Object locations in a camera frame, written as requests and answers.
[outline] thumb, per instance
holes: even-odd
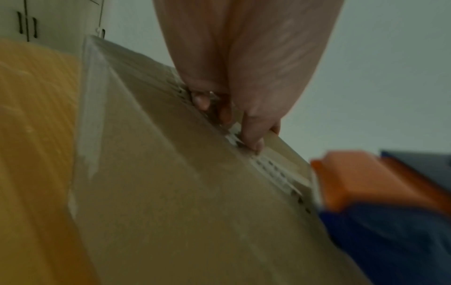
[[[273,127],[279,127],[280,119],[265,116],[249,116],[244,113],[240,139],[252,150],[260,152],[264,148],[263,136]]]

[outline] hand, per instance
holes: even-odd
[[[154,0],[166,44],[200,109],[244,112],[241,139],[264,147],[280,131],[326,47],[343,0]]]

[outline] white wall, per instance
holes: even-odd
[[[172,65],[150,0],[112,0],[106,38]],[[306,159],[329,149],[451,152],[451,1],[347,0],[283,120]]]

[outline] orange object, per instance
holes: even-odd
[[[451,196],[392,158],[363,151],[332,151],[311,161],[325,210],[353,203],[419,207],[451,215]]]

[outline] wooden surface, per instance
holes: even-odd
[[[0,39],[0,284],[96,284],[66,210],[78,69]]]

